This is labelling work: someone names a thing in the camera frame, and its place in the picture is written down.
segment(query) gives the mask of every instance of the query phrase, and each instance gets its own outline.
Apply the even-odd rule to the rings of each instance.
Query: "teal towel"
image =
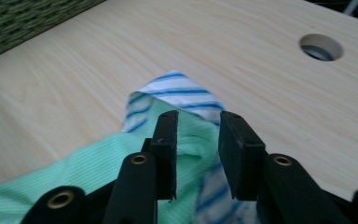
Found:
[[[146,122],[132,133],[117,133],[83,147],[64,160],[0,184],[0,223],[19,223],[44,193],[71,185],[90,193],[117,178],[122,160],[152,137],[158,115],[179,110],[177,201],[158,202],[158,223],[191,222],[200,181],[214,162],[218,126],[153,98]]]

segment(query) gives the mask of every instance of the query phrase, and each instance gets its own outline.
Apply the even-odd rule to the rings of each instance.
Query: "wooden table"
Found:
[[[306,55],[308,34],[342,57]],[[119,132],[129,94],[171,69],[322,188],[358,189],[358,20],[300,0],[112,0],[0,55],[0,182]]]

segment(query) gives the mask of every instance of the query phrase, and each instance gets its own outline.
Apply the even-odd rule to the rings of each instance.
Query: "cloth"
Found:
[[[122,133],[0,184],[0,223],[21,222],[41,195],[58,186],[77,186],[90,193],[116,179],[122,160],[140,151],[145,138],[152,136],[158,115],[173,109],[179,110],[178,199],[158,202],[158,223],[257,222],[253,203],[230,198],[217,157],[219,114],[224,107],[188,77],[172,71],[130,96]]]

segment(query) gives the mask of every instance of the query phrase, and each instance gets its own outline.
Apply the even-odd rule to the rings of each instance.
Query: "green cloth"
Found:
[[[177,200],[158,202],[158,223],[190,223],[200,181],[217,153],[218,127],[155,99],[147,123],[134,133],[116,133],[28,175],[0,184],[0,223],[19,223],[44,193],[77,186],[90,193],[117,178],[122,160],[152,137],[158,115],[179,111]]]

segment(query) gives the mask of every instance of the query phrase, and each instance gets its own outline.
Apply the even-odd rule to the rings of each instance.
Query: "round hole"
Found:
[[[311,58],[323,62],[335,61],[343,55],[341,45],[327,35],[304,35],[300,39],[299,45],[303,52]]]
[[[48,207],[52,209],[62,208],[65,207],[67,204],[69,204],[73,199],[75,198],[75,195],[70,190],[65,190],[63,192],[60,192],[54,196],[52,196],[48,200]]]
[[[292,161],[290,161],[289,159],[285,158],[285,157],[274,157],[274,161],[280,165],[283,166],[290,166],[292,164]]]
[[[133,164],[143,164],[147,161],[147,157],[144,155],[138,155],[131,158]]]

